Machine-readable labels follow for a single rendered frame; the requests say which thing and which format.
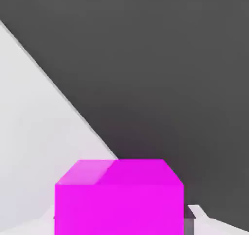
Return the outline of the small magenta cube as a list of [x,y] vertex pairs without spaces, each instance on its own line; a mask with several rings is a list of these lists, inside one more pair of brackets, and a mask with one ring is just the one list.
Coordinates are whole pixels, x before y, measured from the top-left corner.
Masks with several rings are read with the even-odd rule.
[[184,235],[184,185],[162,159],[79,160],[55,184],[54,235]]

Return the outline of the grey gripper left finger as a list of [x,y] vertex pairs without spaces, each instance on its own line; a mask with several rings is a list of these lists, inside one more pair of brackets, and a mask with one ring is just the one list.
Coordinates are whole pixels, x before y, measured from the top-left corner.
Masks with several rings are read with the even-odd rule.
[[7,229],[3,235],[54,235],[54,221],[54,205],[52,205],[40,219]]

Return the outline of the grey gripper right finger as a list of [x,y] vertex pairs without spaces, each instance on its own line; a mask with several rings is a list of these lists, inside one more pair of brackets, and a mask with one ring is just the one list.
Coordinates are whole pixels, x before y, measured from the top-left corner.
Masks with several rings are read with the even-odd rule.
[[199,205],[185,205],[184,235],[249,235],[249,232],[208,217]]

